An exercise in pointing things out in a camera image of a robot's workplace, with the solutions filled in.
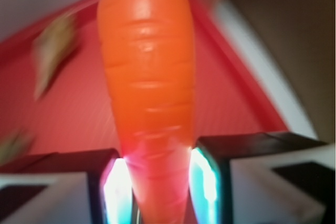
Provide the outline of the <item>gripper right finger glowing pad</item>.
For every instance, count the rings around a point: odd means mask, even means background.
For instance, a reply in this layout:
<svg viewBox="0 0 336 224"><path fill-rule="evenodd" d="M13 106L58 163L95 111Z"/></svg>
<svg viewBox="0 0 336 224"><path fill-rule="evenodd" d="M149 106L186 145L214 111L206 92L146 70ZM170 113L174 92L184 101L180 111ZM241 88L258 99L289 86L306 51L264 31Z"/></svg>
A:
<svg viewBox="0 0 336 224"><path fill-rule="evenodd" d="M335 223L335 145L291 132L202 136L193 223Z"/></svg>

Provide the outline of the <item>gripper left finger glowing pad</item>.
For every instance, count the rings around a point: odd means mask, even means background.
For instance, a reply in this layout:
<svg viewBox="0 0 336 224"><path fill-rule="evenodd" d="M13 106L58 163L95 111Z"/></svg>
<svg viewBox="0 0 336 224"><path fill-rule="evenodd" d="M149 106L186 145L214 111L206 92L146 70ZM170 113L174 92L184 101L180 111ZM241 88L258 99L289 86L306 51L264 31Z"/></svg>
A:
<svg viewBox="0 0 336 224"><path fill-rule="evenodd" d="M1 223L131 223L115 149L28 155L1 167Z"/></svg>

